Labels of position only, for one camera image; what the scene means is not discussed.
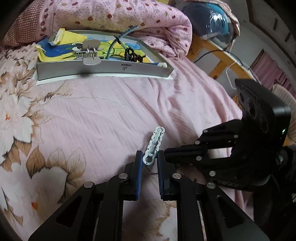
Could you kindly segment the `small blue white box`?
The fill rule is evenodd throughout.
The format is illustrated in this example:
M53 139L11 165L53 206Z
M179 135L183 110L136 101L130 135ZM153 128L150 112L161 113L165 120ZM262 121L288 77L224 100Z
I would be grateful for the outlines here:
M62 38L63 38L63 35L65 33L65 29L64 28L60 28L58 30L58 32L54 33L49 39L48 39L48 43L52 46L55 46L55 45L58 45Z

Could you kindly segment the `blue bag in plastic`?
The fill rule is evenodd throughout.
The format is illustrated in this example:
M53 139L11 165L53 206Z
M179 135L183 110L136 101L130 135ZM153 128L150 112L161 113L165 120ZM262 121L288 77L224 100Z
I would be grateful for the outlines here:
M234 27L229 16L216 4L184 1L175 5L192 24L193 33L226 49L234 39Z

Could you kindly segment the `colourful frog drawing paper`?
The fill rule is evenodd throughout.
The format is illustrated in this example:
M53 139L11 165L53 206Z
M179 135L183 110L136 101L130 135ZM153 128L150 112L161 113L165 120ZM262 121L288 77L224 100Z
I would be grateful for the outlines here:
M97 40L60 28L55 36L45 38L36 45L40 62L57 62L90 58L151 63L139 44L114 40Z

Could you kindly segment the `pink dotted rolled quilt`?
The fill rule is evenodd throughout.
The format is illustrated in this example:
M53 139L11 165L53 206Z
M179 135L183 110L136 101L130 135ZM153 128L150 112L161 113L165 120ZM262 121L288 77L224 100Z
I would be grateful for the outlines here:
M123 33L141 39L168 58L183 59L192 41L192 25L180 10L158 1L33 1L1 40L20 46L50 37L60 28Z

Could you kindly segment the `grey shallow tray box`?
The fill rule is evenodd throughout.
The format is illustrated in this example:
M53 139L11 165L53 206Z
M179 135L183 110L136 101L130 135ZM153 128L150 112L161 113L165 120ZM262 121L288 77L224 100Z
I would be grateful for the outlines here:
M102 31L72 30L70 32L86 35L97 40L114 40L120 34ZM57 62L40 62L37 60L37 69L34 75L38 84L64 79L66 76L102 76L117 75L147 75L167 78L171 75L173 67L154 49L145 44L142 40L125 36L121 38L125 43L139 44L151 63L136 63L123 60L101 60L95 66L86 66L82 59L65 60Z

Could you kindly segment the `pink curtain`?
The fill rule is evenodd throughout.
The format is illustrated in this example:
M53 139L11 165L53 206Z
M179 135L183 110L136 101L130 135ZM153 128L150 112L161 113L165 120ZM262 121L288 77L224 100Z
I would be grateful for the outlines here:
M271 90L274 84L279 84L295 97L295 87L292 80L264 49L260 51L250 68L267 89Z

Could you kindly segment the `silver hair claw clip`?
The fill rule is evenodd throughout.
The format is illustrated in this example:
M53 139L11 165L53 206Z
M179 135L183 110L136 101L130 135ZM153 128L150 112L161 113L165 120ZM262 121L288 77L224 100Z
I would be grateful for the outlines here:
M76 53L76 59L82 59L86 66L95 66L101 63L101 58L98 56L100 40L89 39L82 42L80 46L73 47L72 50Z

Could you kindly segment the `teal hair band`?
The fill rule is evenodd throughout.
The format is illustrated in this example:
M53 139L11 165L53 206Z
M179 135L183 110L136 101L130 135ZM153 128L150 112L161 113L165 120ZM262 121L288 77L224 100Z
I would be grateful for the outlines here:
M135 30L137 30L139 28L139 26L133 26L132 28L129 28L128 30L126 30L125 32L123 32L122 34L115 36L114 41L111 43L111 45L108 48L107 54L105 59L109 59L110 57L110 53L111 53L111 49L114 47L114 45L116 43L120 44L122 47L124 47L124 44L121 42L121 38L127 36L128 34L134 32Z

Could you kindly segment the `pink floral bed sheet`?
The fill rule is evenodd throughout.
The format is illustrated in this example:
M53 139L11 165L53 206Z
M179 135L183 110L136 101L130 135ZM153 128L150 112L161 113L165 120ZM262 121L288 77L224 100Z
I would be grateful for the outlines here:
M30 235L86 181L101 183L144 151L193 143L240 119L224 88L189 60L171 79L82 77L37 85L34 45L1 49L1 211L17 238Z

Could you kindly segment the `white clip with rings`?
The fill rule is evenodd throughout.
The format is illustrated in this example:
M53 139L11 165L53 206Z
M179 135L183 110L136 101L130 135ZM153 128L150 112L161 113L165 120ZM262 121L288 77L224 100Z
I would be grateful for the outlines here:
M157 152L159 151L159 148L162 143L162 139L164 137L165 128L162 126L157 126L150 138L149 144L147 146L147 149L145 150L144 156L142 158L142 162L147 165L151 166L154 164Z

